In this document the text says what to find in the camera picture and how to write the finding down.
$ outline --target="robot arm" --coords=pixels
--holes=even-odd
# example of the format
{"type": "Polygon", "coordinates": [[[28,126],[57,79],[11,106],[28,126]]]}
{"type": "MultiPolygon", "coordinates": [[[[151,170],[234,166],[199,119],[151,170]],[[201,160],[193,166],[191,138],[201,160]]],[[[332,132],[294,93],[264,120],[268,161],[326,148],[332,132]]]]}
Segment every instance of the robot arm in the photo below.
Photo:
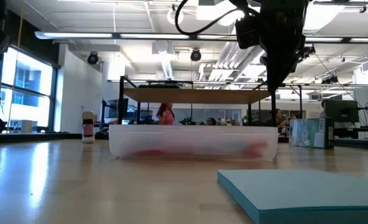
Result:
{"type": "MultiPolygon", "coordinates": [[[[229,0],[242,10],[245,17],[236,21],[236,35],[239,47],[246,49],[260,45],[267,53],[262,61],[267,67],[267,86],[273,93],[287,78],[289,73],[295,72],[305,44],[303,26],[306,9],[312,0],[257,0],[261,3],[260,13],[248,7],[246,0],[229,0]]],[[[220,18],[198,32],[182,32],[178,27],[178,13],[176,13],[176,27],[182,34],[197,35],[209,28],[220,18]]]]}

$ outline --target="ceiling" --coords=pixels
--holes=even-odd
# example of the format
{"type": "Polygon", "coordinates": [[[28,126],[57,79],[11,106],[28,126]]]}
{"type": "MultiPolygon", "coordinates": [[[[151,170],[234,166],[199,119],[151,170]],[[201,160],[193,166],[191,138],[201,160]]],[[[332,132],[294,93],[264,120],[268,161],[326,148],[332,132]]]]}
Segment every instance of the ceiling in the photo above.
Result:
{"type": "MultiPolygon", "coordinates": [[[[79,0],[25,0],[21,7],[20,1],[8,0],[8,7],[18,14],[22,9],[24,18],[44,31],[178,33],[175,26],[168,22],[167,12],[171,9],[170,2],[177,6],[180,1],[163,0],[164,5],[157,4],[161,0],[131,1],[131,4],[126,0],[120,2],[119,4],[96,4],[79,2],[79,0]]],[[[180,24],[183,30],[197,30],[210,22],[196,20],[197,5],[198,0],[190,0],[188,6],[184,8],[185,16],[180,24]]],[[[315,35],[368,36],[368,11],[360,14],[358,9],[359,7],[347,8],[315,35]]],[[[233,25],[224,27],[216,24],[205,31],[205,34],[230,34],[232,29],[233,25]]],[[[136,78],[136,75],[161,70],[160,62],[149,60],[152,57],[152,42],[151,40],[76,40],[75,47],[80,54],[87,57],[89,52],[86,51],[86,46],[119,45],[132,66],[136,68],[131,74],[136,78]]],[[[226,45],[224,42],[171,42],[175,53],[178,53],[178,58],[171,61],[173,77],[174,71],[197,72],[202,63],[215,63],[226,45]],[[190,54],[193,48],[200,49],[202,61],[191,62],[190,54]]],[[[339,81],[348,83],[352,81],[352,69],[368,60],[368,45],[316,44],[315,48],[320,59],[315,56],[308,58],[298,65],[296,72],[290,74],[287,81],[309,83],[315,81],[315,76],[324,74],[326,69],[337,68],[339,81]]],[[[113,52],[105,52],[103,57],[108,59],[113,55],[113,52]]]]}

